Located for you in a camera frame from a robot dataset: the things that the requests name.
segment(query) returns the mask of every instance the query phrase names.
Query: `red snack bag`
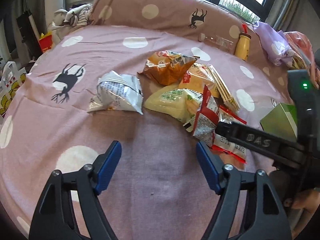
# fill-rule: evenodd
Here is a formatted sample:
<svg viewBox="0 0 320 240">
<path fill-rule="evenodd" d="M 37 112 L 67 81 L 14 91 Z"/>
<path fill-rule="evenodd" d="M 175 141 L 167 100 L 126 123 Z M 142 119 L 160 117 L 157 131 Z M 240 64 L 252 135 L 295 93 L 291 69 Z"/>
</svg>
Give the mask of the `red snack bag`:
<svg viewBox="0 0 320 240">
<path fill-rule="evenodd" d="M 232 111 L 229 109 L 219 106 L 219 121 L 220 122 L 238 122 L 242 124 L 247 124 L 246 121 L 242 120 L 240 117 L 235 115 Z M 246 163 L 246 150 L 244 147 L 229 142 L 225 137 L 215 134 L 213 137 L 213 145 L 211 147 L 212 150 L 217 150 L 220 152 L 224 152 L 229 155 L 233 155 L 236 160 L 238 160 L 241 163 Z"/>
<path fill-rule="evenodd" d="M 192 135 L 204 141 L 209 147 L 212 146 L 213 131 L 219 122 L 219 108 L 210 90 L 205 85 L 201 106 L 196 113 Z"/>
</svg>

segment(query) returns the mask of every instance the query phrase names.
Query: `white polka dot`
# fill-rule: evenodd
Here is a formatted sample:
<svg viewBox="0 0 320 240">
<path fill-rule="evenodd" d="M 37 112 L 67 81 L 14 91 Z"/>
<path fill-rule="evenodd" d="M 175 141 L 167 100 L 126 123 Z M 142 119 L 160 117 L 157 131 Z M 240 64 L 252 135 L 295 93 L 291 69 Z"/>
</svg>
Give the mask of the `white polka dot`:
<svg viewBox="0 0 320 240">
<path fill-rule="evenodd" d="M 27 234 L 29 234 L 29 232 L 30 232 L 30 226 L 28 225 L 28 223 L 25 222 L 25 220 L 24 220 L 23 218 L 21 218 L 21 217 L 17 217 L 17 221 L 18 221 L 18 223 L 21 225 L 21 227 L 23 228 L 23 230 L 24 230 Z"/>
<path fill-rule="evenodd" d="M 106 5 L 99 14 L 99 19 L 107 20 L 112 14 L 112 8 L 109 5 Z"/>
<path fill-rule="evenodd" d="M 262 71 L 263 71 L 265 74 L 267 74 L 268 76 L 270 76 L 269 68 L 268 68 L 268 67 L 264 67 L 264 68 L 262 69 Z"/>
<path fill-rule="evenodd" d="M 240 66 L 240 69 L 242 70 L 242 72 L 248 77 L 248 78 L 253 78 L 253 74 L 251 73 L 251 71 L 249 69 L 247 69 L 244 66 Z"/>
<path fill-rule="evenodd" d="M 154 4 L 148 4 L 142 9 L 142 16 L 146 19 L 153 19 L 159 14 L 158 6 Z"/>
<path fill-rule="evenodd" d="M 237 25 L 232 25 L 230 30 L 229 30 L 229 34 L 234 39 L 239 38 L 239 35 L 240 35 L 239 27 Z"/>
<path fill-rule="evenodd" d="M 269 80 L 267 80 L 267 82 L 268 82 L 269 86 L 272 88 L 272 90 L 273 90 L 274 92 L 276 92 L 276 89 L 275 89 L 275 87 L 271 84 L 271 82 L 270 82 Z"/>
<path fill-rule="evenodd" d="M 279 77 L 279 78 L 278 78 L 278 82 L 279 82 L 279 84 L 280 84 L 281 86 L 284 86 L 284 80 L 283 80 L 282 77 Z"/>
<path fill-rule="evenodd" d="M 122 44 L 127 48 L 137 49 L 147 46 L 148 41 L 145 37 L 130 37 L 124 38 Z"/>
<path fill-rule="evenodd" d="M 201 60 L 209 61 L 211 59 L 210 56 L 207 53 L 205 53 L 204 51 L 202 51 L 198 47 L 193 47 L 191 49 L 191 51 L 192 51 L 194 56 L 200 57 Z"/>
<path fill-rule="evenodd" d="M 237 98 L 239 103 L 248 111 L 252 112 L 254 110 L 254 102 L 251 96 L 243 89 L 237 90 Z"/>
<path fill-rule="evenodd" d="M 82 80 L 82 78 L 84 77 L 84 74 L 85 74 L 85 68 L 82 67 L 81 65 L 74 65 L 74 66 L 73 66 L 73 65 L 69 65 L 69 66 L 67 66 L 66 69 L 64 70 L 64 72 L 66 72 L 66 71 L 68 71 L 68 75 L 70 75 L 70 74 L 76 74 L 77 71 L 78 71 L 77 75 L 80 75 L 80 74 L 82 73 L 82 75 L 81 75 L 80 77 L 78 77 L 78 80 L 77 80 L 76 84 Z M 63 88 L 66 86 L 66 84 L 63 83 L 63 82 L 55 81 L 56 78 L 58 78 L 58 76 L 59 76 L 61 73 L 62 73 L 62 71 L 59 72 L 58 74 L 56 74 L 55 77 L 54 77 L 54 79 L 53 79 L 53 81 L 52 81 L 53 87 L 54 87 L 56 90 L 59 90 L 59 91 L 62 91 Z"/>
<path fill-rule="evenodd" d="M 12 115 L 9 115 L 4 121 L 0 132 L 0 148 L 6 148 L 10 142 L 12 136 L 13 122 Z"/>
<path fill-rule="evenodd" d="M 78 171 L 84 165 L 92 164 L 97 156 L 98 153 L 87 146 L 73 146 L 61 154 L 55 169 L 62 173 Z M 72 191 L 71 196 L 72 200 L 79 201 L 77 192 Z"/>
<path fill-rule="evenodd" d="M 67 39 L 64 43 L 62 43 L 62 47 L 69 47 L 72 45 L 75 45 L 76 43 L 82 41 L 83 37 L 82 36 L 75 36 Z"/>
</svg>

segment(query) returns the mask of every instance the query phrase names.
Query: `black deer print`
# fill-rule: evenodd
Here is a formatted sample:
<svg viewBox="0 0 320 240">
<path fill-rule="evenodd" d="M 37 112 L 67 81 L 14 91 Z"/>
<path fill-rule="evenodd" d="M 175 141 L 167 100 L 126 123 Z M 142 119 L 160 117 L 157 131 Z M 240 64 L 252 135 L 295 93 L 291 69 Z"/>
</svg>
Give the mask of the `black deer print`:
<svg viewBox="0 0 320 240">
<path fill-rule="evenodd" d="M 63 90 L 61 91 L 61 93 L 55 94 L 51 100 L 56 101 L 56 103 L 58 103 L 58 98 L 61 97 L 62 95 L 64 95 L 64 98 L 61 99 L 59 101 L 59 103 L 63 103 L 64 101 L 68 102 L 69 101 L 69 94 L 68 92 L 71 90 L 71 88 L 73 88 L 73 86 L 77 83 L 78 78 L 81 77 L 83 75 L 84 69 L 83 67 L 86 65 L 84 64 L 82 67 L 80 67 L 77 72 L 75 74 L 68 74 L 68 71 L 75 66 L 76 64 L 74 64 L 73 66 L 71 66 L 70 68 L 68 68 L 66 70 L 66 68 L 69 66 L 70 64 L 67 64 L 64 69 L 62 70 L 62 73 L 57 76 L 57 78 L 53 81 L 53 82 L 61 82 L 61 83 L 65 83 L 66 86 L 63 88 Z"/>
<path fill-rule="evenodd" d="M 192 18 L 191 18 L 191 24 L 189 25 L 190 29 L 191 29 L 192 27 L 193 27 L 194 29 L 197 28 L 197 26 L 196 26 L 196 21 L 204 22 L 204 17 L 207 15 L 208 11 L 205 10 L 205 14 L 204 14 L 203 10 L 201 10 L 201 11 L 202 11 L 202 14 L 201 14 L 200 16 L 197 15 L 197 14 L 198 14 L 198 8 L 197 8 L 197 10 L 196 10 L 195 12 L 193 12 Z"/>
</svg>

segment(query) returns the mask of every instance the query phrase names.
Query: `das logo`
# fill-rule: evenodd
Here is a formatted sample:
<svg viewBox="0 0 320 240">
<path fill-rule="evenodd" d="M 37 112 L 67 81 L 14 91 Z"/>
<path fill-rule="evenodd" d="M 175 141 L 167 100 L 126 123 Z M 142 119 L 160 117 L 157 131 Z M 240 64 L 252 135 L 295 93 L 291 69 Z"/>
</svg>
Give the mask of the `das logo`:
<svg viewBox="0 0 320 240">
<path fill-rule="evenodd" d="M 249 133 L 246 138 L 247 142 L 253 142 L 254 144 L 261 145 L 263 147 L 269 147 L 270 141 L 269 139 L 263 139 L 261 136 L 255 137 L 254 134 Z"/>
</svg>

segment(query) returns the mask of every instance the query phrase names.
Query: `white tote bag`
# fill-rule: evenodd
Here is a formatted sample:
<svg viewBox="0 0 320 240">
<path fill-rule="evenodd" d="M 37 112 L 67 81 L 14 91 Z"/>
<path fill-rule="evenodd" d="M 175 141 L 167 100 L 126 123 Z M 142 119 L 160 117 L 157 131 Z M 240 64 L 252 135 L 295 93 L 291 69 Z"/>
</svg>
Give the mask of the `white tote bag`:
<svg viewBox="0 0 320 240">
<path fill-rule="evenodd" d="M 18 70 L 14 61 L 8 61 L 5 64 L 0 81 L 0 115 L 2 117 L 5 115 L 16 91 L 25 82 L 26 74 L 25 68 Z"/>
</svg>

